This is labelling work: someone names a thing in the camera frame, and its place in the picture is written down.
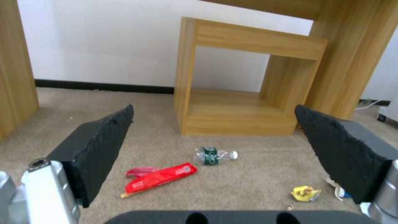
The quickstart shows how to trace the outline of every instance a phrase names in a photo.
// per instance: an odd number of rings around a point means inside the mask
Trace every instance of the wheel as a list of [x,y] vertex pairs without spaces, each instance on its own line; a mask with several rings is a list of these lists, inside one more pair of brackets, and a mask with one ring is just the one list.
[[384,116],[382,114],[379,114],[378,117],[377,117],[377,120],[381,121],[381,122],[385,122],[386,121],[386,116]]

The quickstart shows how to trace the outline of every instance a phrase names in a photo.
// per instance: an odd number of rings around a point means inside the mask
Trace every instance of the crushed plastic bottle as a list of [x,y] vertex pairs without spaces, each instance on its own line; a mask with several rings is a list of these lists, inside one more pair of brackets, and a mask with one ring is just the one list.
[[196,164],[217,165],[227,160],[235,160],[238,158],[236,151],[218,150],[216,147],[200,147],[195,149],[193,161]]

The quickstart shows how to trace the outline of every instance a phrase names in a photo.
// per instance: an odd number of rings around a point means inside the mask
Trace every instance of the black plastic part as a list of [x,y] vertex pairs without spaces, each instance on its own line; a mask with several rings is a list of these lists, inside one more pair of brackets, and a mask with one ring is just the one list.
[[386,116],[384,116],[382,114],[379,114],[378,117],[377,117],[377,120],[381,121],[381,122],[385,122],[386,121]]
[[132,105],[100,120],[81,124],[48,156],[62,162],[72,192],[88,208],[119,155],[132,123]]
[[107,224],[377,224],[365,215],[345,211],[131,211]]
[[330,177],[354,202],[374,199],[398,151],[360,124],[298,105],[295,114]]

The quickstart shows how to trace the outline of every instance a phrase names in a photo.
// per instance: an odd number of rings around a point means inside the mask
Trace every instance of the wooden table leg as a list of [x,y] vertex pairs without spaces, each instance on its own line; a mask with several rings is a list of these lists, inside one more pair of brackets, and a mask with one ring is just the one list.
[[306,105],[349,119],[397,24],[397,0],[325,0],[310,36],[329,43]]
[[0,1],[0,140],[38,108],[17,1]]

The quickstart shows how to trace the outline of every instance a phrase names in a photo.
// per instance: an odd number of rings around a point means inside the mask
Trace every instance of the beige carpet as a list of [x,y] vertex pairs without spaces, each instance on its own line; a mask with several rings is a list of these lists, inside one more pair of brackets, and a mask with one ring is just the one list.
[[[347,210],[358,212],[351,199],[338,201],[327,176],[302,132],[278,137],[187,137],[178,133],[172,95],[126,92],[37,89],[39,111],[0,143],[0,169],[19,184],[27,164],[46,156],[79,124],[101,118],[128,103],[134,123],[120,155],[90,208],[81,210],[81,223],[103,223],[131,210]],[[398,148],[398,125],[376,121],[377,108],[362,110],[354,120]],[[237,161],[200,166],[194,176],[126,199],[124,172],[137,166],[169,167],[192,160],[203,145],[239,152]],[[296,202],[295,186],[322,189],[315,202]]]

